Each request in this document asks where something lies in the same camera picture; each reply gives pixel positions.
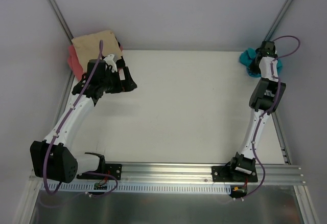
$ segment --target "gray wall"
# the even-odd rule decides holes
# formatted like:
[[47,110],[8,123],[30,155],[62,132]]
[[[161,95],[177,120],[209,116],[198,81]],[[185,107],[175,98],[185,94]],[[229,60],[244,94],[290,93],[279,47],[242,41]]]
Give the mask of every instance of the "gray wall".
[[68,41],[46,0],[0,0],[0,223],[11,223],[67,81]]
[[285,0],[56,0],[74,36],[114,31],[125,49],[244,50]]
[[[278,108],[293,163],[302,165],[321,223],[327,223],[327,0],[295,0],[275,36],[293,34],[299,51],[284,59],[281,77],[287,84]],[[295,46],[277,43],[279,54]]]

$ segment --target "white platform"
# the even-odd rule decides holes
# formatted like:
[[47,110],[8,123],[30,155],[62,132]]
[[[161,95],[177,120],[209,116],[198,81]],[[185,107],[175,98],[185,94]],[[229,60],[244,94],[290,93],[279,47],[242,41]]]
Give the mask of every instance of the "white platform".
[[[258,79],[239,52],[124,51],[138,88],[107,94],[83,122],[73,154],[107,161],[225,163],[242,144]],[[258,148],[265,164],[284,159],[272,119]]]

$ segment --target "red cloth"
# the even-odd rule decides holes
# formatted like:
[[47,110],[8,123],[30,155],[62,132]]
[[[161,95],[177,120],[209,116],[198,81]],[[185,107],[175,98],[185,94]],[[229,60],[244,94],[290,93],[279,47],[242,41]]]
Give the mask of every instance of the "red cloth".
[[80,65],[80,62],[78,61],[74,46],[73,45],[69,46],[68,51],[69,51],[69,58],[67,60],[68,65],[72,69],[73,74],[75,75],[77,80],[80,81],[82,79],[82,75],[84,72],[82,66]]

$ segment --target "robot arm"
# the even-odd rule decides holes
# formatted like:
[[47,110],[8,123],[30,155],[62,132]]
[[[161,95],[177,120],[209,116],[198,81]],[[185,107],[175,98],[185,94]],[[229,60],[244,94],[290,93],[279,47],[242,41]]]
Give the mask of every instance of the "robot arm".
[[278,83],[277,61],[274,61],[277,58],[274,42],[263,41],[256,53],[256,59],[251,63],[250,71],[260,73],[261,79],[250,98],[251,116],[244,141],[236,155],[220,171],[220,176],[225,181],[228,179],[232,182],[246,182],[252,176],[255,178],[249,182],[258,181],[253,149],[257,149],[264,126],[270,114],[277,109],[286,88],[285,83]]
[[[82,80],[73,88],[71,100],[54,129],[42,142],[33,142],[30,152],[36,176],[43,177],[42,171],[45,153],[53,138],[56,138],[56,140],[54,141],[48,159],[46,171],[47,178],[70,183],[77,174],[88,171],[106,173],[103,155],[86,152],[83,155],[74,157],[70,152],[72,142],[83,120],[95,107],[104,92],[111,94],[130,92],[137,88],[137,85],[131,78],[128,67],[125,66],[124,61],[116,61],[116,56],[111,54],[99,61],[88,87],[85,89],[83,95],[78,98],[96,61],[97,60],[89,61],[87,73],[83,74]],[[125,80],[120,80],[120,69],[124,72]]]

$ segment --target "blue cloth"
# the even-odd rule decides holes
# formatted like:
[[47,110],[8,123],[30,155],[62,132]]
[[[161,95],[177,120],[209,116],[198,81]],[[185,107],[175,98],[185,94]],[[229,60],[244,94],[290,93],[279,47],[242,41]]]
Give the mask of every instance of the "blue cloth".
[[[240,63],[246,66],[246,71],[251,77],[261,77],[260,74],[254,74],[249,69],[251,62],[255,59],[255,56],[256,56],[255,49],[248,48],[246,51],[244,51],[240,55]],[[282,61],[280,59],[278,59],[278,62],[277,62],[277,73],[278,74],[280,74],[282,68],[283,68]]]

